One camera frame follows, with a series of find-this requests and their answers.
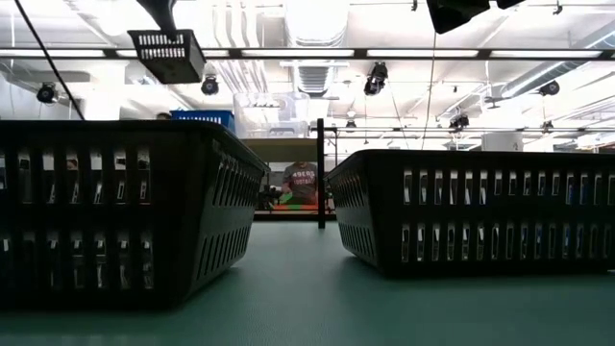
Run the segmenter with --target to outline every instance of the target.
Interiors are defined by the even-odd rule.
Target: blue crate
[[[234,115],[231,111],[171,111],[171,119],[214,122],[235,134]]]

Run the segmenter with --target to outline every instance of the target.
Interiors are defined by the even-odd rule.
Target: cable
[[[402,129],[402,136],[404,136],[404,142],[406,143],[406,149],[410,150],[410,145],[407,143],[406,139],[406,131],[404,131],[404,124],[402,123],[402,117],[400,116],[400,112],[397,110],[397,103],[395,102],[395,95],[393,94],[393,85],[391,82],[388,82],[389,90],[391,90],[391,99],[393,99],[393,107],[395,107],[395,113],[397,114],[397,120],[400,122],[400,129]]]
[[[430,93],[427,100],[427,114],[425,115],[425,129],[423,129],[423,140],[421,141],[421,150],[425,147],[425,136],[427,135],[427,125],[430,121],[431,109],[431,89],[433,88],[433,69],[435,68],[435,43],[437,41],[437,33],[433,32],[433,55],[431,56],[431,76],[430,76]]]
[[[84,115],[81,113],[81,110],[77,106],[78,103],[75,101],[75,98],[73,97],[73,94],[70,92],[70,90],[68,89],[68,86],[64,82],[64,78],[62,78],[62,76],[60,75],[60,72],[58,71],[56,65],[54,64],[54,60],[51,59],[51,56],[49,55],[49,52],[47,52],[47,48],[45,48],[45,45],[43,44],[42,40],[40,39],[40,36],[38,35],[37,30],[35,29],[35,26],[30,21],[30,17],[28,16],[28,14],[26,14],[26,11],[23,9],[23,6],[21,6],[21,1],[20,0],[15,0],[15,5],[17,6],[17,9],[19,10],[19,13],[21,13],[21,17],[26,22],[26,25],[28,26],[28,29],[30,29],[30,32],[32,32],[32,35],[35,37],[35,40],[38,43],[38,47],[40,47],[40,49],[42,50],[42,53],[45,55],[45,59],[47,60],[47,62],[49,62],[49,66],[51,66],[51,69],[54,71],[54,75],[56,75],[56,78],[58,78],[58,82],[60,82],[61,87],[63,87],[64,91],[66,91],[66,95],[68,95],[68,99],[70,100],[70,102],[73,105],[75,105],[75,111],[77,112],[77,115],[79,115],[79,117],[82,120],[86,120],[84,118]]]

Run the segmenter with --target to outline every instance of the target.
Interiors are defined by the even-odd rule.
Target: ceiling light
[[[203,56],[205,56],[205,58],[227,58],[229,56],[229,51],[226,49],[204,49]]]
[[[242,49],[244,57],[338,57],[348,58],[355,54],[353,49],[291,48],[291,49]]]
[[[491,58],[536,58],[571,59],[596,58],[602,51],[596,50],[494,50]]]
[[[348,67],[348,62],[320,62],[320,61],[285,61],[280,62],[280,67]]]
[[[135,49],[118,49],[115,51],[118,57],[122,58],[136,58],[136,50]]]
[[[48,49],[52,58],[104,58],[105,53],[100,49]],[[2,58],[44,58],[43,51],[38,49],[0,49]]]
[[[475,49],[369,49],[370,58],[473,58],[479,53]]]

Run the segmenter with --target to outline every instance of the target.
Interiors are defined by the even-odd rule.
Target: black pole
[[[325,120],[316,121],[316,156],[318,159],[318,229],[325,229]]]
[[[335,129],[335,167],[337,167],[337,129]]]

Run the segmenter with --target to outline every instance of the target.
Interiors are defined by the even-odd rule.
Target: basket
[[[361,151],[327,177],[344,247],[387,275],[615,267],[608,155]]]
[[[192,30],[175,40],[156,30],[130,30],[139,61],[163,84],[201,83],[205,57]]]
[[[231,111],[171,111],[172,120],[197,120],[220,124],[235,134]]]
[[[268,168],[222,126],[0,123],[2,309],[163,309],[241,259]]]

